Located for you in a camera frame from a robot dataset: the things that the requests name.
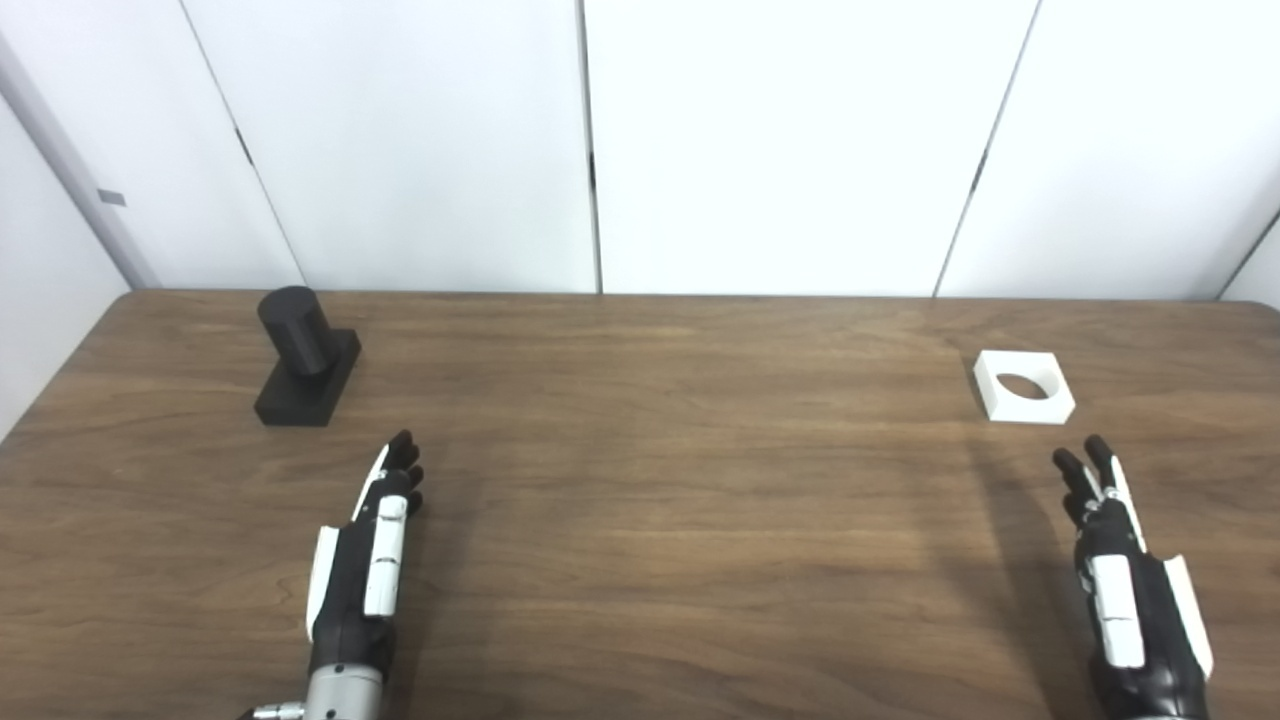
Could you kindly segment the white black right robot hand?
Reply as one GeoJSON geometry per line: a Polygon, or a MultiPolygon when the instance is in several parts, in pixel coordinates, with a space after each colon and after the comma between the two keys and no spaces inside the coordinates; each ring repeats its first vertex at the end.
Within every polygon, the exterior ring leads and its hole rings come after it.
{"type": "Polygon", "coordinates": [[[1073,564],[1094,641],[1091,683],[1107,719],[1207,719],[1215,670],[1184,555],[1149,550],[1120,457],[1103,437],[1085,459],[1056,448],[1075,528],[1073,564]]]}

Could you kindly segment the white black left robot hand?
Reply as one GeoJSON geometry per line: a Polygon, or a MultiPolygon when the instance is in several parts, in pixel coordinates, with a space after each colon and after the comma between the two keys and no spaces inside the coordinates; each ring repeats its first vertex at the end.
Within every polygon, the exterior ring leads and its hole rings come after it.
{"type": "Polygon", "coordinates": [[[349,520],[323,527],[308,587],[308,671],[362,666],[381,679],[396,656],[396,606],[408,524],[425,477],[410,430],[379,451],[349,520]]]}

